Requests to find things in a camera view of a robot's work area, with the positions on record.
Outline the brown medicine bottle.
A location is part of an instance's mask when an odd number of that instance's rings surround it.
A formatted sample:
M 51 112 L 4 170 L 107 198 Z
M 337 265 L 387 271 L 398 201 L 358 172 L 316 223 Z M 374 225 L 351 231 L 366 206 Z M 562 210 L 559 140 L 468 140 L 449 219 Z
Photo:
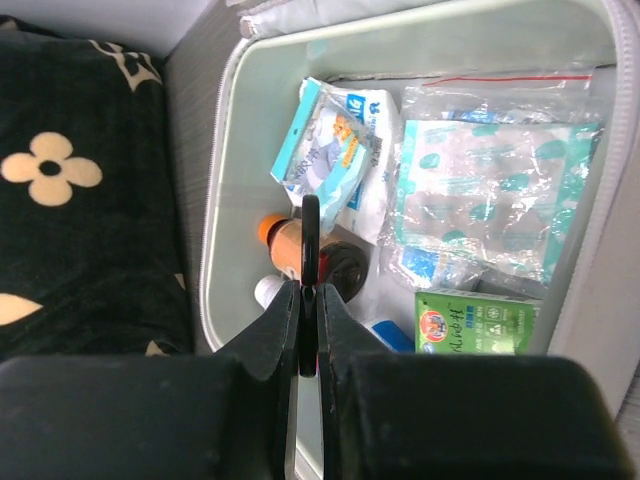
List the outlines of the brown medicine bottle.
M 302 271 L 302 221 L 280 214 L 263 218 L 258 235 L 269 249 L 274 267 L 286 277 L 299 280 Z M 319 243 L 320 283 L 332 284 L 348 303 L 364 286 L 369 259 L 362 248 L 330 234 Z

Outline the green plasters plastic bag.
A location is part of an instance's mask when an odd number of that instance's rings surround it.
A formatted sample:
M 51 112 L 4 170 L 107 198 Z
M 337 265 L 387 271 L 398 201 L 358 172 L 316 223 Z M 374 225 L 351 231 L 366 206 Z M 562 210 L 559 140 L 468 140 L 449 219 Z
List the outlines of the green plasters plastic bag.
M 406 87 L 381 245 L 449 257 L 455 282 L 487 269 L 548 286 L 609 110 L 563 88 Z

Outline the white bottle green label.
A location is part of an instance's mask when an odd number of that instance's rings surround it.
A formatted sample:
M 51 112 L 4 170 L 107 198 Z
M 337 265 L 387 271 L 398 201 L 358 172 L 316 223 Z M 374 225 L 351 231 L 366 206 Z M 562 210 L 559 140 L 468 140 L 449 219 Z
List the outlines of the white bottle green label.
M 267 275 L 259 280 L 254 288 L 254 298 L 263 310 L 266 310 L 285 280 L 277 275 Z

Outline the grey medicine kit case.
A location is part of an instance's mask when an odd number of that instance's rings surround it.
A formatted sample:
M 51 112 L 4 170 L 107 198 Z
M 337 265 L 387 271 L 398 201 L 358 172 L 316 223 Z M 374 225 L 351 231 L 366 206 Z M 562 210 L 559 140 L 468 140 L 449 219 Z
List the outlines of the grey medicine kit case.
M 402 10 L 379 2 L 363 18 L 353 1 L 297 2 L 264 8 L 272 23 L 252 23 L 252 34 L 224 70 L 207 194 L 199 280 L 200 318 L 216 353 L 263 310 L 254 288 L 279 272 L 258 235 L 264 217 L 301 220 L 271 168 L 297 110 L 307 77 L 348 89 L 388 91 L 400 116 L 411 85 L 473 88 L 563 88 L 605 98 L 610 106 L 602 138 L 561 259 L 550 284 L 501 281 L 485 269 L 469 289 L 422 288 L 391 266 L 394 250 L 372 245 L 338 225 L 334 234 L 369 259 L 360 292 L 345 303 L 360 324 L 394 321 L 415 344 L 415 294 L 440 289 L 535 299 L 542 302 L 523 354 L 579 364 L 604 403 L 607 361 L 638 346 L 630 317 L 638 310 L 638 251 L 624 228 L 638 211 L 622 202 L 620 185 L 634 180 L 639 162 L 639 7 L 634 1 L 442 1 Z M 318 376 L 298 371 L 294 475 L 324 478 Z

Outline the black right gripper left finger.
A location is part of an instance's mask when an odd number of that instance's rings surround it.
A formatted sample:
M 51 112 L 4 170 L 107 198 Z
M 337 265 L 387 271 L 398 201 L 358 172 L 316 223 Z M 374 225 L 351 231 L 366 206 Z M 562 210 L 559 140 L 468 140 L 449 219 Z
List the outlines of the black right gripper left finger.
M 290 479 L 298 284 L 208 356 L 33 356 L 1 366 L 5 479 Z

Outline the small green box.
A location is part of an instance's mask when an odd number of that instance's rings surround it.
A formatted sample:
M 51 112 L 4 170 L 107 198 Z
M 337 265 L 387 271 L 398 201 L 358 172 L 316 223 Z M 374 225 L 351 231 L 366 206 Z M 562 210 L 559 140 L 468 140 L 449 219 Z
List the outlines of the small green box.
M 415 350 L 427 354 L 525 353 L 542 302 L 451 289 L 415 294 Z

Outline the white gauze packet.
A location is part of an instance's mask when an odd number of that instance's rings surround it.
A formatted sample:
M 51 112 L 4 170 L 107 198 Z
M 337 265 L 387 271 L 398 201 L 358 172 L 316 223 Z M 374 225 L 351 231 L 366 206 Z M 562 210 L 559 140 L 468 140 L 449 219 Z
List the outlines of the white gauze packet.
M 336 98 L 374 137 L 372 166 L 341 211 L 337 223 L 375 245 L 385 220 L 391 177 L 395 170 L 395 150 L 400 128 L 398 108 L 386 90 L 341 88 L 312 77 L 302 81 L 299 93 L 303 94 L 311 85 L 321 86 Z

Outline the alcohol pads plastic bag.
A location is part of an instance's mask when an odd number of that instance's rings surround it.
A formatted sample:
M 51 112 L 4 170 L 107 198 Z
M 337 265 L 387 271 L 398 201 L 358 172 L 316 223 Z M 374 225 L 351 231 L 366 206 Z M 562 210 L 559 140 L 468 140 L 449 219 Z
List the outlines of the alcohol pads plastic bag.
M 469 289 L 489 265 L 512 264 L 517 219 L 510 176 L 516 125 L 406 121 L 391 229 L 392 268 L 422 288 Z

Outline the black handled scissors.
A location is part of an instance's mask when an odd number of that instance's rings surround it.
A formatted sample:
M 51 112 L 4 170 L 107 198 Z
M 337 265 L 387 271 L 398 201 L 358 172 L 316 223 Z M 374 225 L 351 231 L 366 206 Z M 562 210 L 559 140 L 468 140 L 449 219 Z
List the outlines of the black handled scissors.
M 318 349 L 316 285 L 319 278 L 320 242 L 320 206 L 315 195 L 303 198 L 301 234 L 299 373 L 303 377 L 313 377 L 316 374 Z

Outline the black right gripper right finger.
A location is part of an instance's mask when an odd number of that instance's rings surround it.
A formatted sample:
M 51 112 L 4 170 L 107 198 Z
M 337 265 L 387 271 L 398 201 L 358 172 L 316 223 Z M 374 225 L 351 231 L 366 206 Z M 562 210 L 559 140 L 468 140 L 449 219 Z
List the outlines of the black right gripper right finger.
M 400 354 L 316 294 L 327 479 L 631 479 L 591 376 L 545 356 Z

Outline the medical tape roll packet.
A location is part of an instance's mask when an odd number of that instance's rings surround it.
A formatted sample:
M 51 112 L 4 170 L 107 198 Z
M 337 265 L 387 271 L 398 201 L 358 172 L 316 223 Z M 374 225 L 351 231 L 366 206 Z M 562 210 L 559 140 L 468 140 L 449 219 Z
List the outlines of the medical tape roll packet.
M 329 86 L 307 78 L 293 120 L 271 168 L 291 202 L 319 202 L 320 228 L 330 233 L 372 165 L 365 125 Z

